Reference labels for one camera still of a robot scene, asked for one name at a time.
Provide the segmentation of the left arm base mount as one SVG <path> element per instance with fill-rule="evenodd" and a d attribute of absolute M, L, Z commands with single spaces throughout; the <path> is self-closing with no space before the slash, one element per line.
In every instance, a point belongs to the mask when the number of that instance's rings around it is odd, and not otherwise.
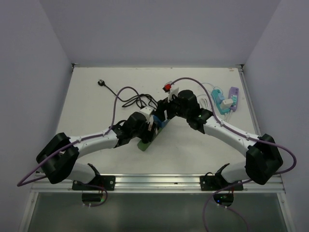
<path fill-rule="evenodd" d="M 115 175 L 101 175 L 94 165 L 75 163 L 67 179 L 72 180 L 72 190 L 114 190 Z"/>

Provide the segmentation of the purple power strip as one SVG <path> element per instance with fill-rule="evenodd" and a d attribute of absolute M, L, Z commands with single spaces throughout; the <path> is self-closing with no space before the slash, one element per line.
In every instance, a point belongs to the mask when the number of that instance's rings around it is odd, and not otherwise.
<path fill-rule="evenodd" d="M 235 112 L 238 107 L 238 100 L 239 100 L 239 88 L 238 87 L 231 87 L 229 90 L 228 98 L 233 100 L 233 103 L 230 107 L 230 110 Z"/>

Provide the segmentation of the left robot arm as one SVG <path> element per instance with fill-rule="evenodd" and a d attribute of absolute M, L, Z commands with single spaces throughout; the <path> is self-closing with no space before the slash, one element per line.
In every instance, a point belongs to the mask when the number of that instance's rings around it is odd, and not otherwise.
<path fill-rule="evenodd" d="M 113 149 L 139 138 L 148 144 L 157 136 L 162 122 L 153 115 L 134 112 L 110 128 L 87 136 L 69 137 L 56 134 L 38 154 L 36 161 L 51 184 L 65 179 L 82 182 L 88 189 L 99 187 L 100 177 L 93 164 L 80 164 L 78 159 L 104 149 Z"/>

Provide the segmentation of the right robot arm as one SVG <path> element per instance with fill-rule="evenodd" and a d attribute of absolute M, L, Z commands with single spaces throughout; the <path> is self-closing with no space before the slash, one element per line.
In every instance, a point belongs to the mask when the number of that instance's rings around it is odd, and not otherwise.
<path fill-rule="evenodd" d="M 270 135 L 246 133 L 217 120 L 213 112 L 200 107 L 191 90 L 182 90 L 177 95 L 158 101 L 154 115 L 160 121 L 176 116 L 184 118 L 192 129 L 225 142 L 245 157 L 243 162 L 225 164 L 211 177 L 211 183 L 219 189 L 227 189 L 247 179 L 264 185 L 283 164 Z"/>

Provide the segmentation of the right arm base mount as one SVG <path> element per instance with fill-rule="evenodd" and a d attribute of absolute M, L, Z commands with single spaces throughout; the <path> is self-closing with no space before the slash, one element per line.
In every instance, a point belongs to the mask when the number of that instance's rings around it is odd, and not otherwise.
<path fill-rule="evenodd" d="M 208 172 L 199 177 L 200 188 L 202 191 L 217 191 L 237 182 L 228 183 L 221 175 L 222 170 L 229 165 L 225 164 L 215 174 Z"/>

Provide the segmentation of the aluminium front rail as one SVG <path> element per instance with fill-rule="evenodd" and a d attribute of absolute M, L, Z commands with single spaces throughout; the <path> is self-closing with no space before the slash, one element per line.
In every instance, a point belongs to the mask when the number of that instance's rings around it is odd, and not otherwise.
<path fill-rule="evenodd" d="M 220 188 L 210 186 L 201 174 L 104 174 L 103 187 L 108 192 L 116 193 L 212 193 Z M 50 184 L 47 179 L 35 182 L 33 192 L 68 193 L 94 192 L 97 188 L 87 188 L 76 181 L 64 180 Z M 265 185 L 253 181 L 227 189 L 227 192 L 241 193 L 284 193 L 282 178 L 274 176 Z"/>

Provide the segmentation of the white charger on teal strip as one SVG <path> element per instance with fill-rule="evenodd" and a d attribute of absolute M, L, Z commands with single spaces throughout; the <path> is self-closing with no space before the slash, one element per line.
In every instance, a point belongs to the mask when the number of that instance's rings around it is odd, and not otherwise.
<path fill-rule="evenodd" d="M 234 101 L 232 99 L 222 100 L 222 102 L 220 103 L 220 109 L 221 110 L 229 109 L 233 105 L 233 103 Z"/>

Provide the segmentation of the pink cube adapter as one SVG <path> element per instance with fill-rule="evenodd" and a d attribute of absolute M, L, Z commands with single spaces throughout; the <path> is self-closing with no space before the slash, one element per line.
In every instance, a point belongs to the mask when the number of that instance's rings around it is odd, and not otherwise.
<path fill-rule="evenodd" d="M 155 123 L 151 121 L 148 126 L 148 131 L 153 131 L 155 129 Z"/>

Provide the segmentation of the teal power strip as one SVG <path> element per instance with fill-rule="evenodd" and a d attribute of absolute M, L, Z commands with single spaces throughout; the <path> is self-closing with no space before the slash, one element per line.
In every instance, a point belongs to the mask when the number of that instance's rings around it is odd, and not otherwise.
<path fill-rule="evenodd" d="M 215 102 L 215 105 L 217 106 L 217 109 L 218 109 L 218 111 L 221 115 L 225 115 L 225 114 L 229 113 L 229 111 L 230 111 L 229 108 L 222 108 L 221 107 L 221 103 L 223 102 L 223 100 L 225 100 L 221 90 L 214 89 L 211 92 L 211 96 L 212 96 L 212 98 Z"/>

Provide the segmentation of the green power strip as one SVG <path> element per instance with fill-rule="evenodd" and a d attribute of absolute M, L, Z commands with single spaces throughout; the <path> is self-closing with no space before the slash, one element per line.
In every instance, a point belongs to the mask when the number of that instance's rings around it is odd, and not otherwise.
<path fill-rule="evenodd" d="M 152 144 L 154 139 L 160 134 L 163 128 L 169 123 L 169 120 L 161 122 L 160 120 L 154 120 L 149 124 L 148 129 L 142 135 L 142 138 L 137 144 L 137 147 L 141 151 L 146 151 Z"/>

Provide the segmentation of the blue cube adapter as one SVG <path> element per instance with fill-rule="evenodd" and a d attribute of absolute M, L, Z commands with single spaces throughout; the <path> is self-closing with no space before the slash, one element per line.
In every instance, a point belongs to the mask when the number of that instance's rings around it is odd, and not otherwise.
<path fill-rule="evenodd" d="M 161 121 L 157 116 L 153 116 L 153 119 L 159 128 L 164 128 L 166 124 L 169 122 L 168 120 Z"/>

